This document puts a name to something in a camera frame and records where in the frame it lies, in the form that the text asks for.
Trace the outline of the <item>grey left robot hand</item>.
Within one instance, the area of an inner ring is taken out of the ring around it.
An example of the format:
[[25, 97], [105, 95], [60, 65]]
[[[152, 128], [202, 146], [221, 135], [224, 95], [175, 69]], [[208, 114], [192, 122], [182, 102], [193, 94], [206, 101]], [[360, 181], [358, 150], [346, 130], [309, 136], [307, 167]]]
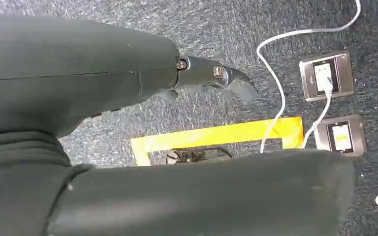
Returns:
[[183, 86], [257, 91], [173, 41], [91, 21], [0, 15], [0, 236], [337, 236], [350, 159], [284, 150], [198, 164], [72, 166], [86, 118]]

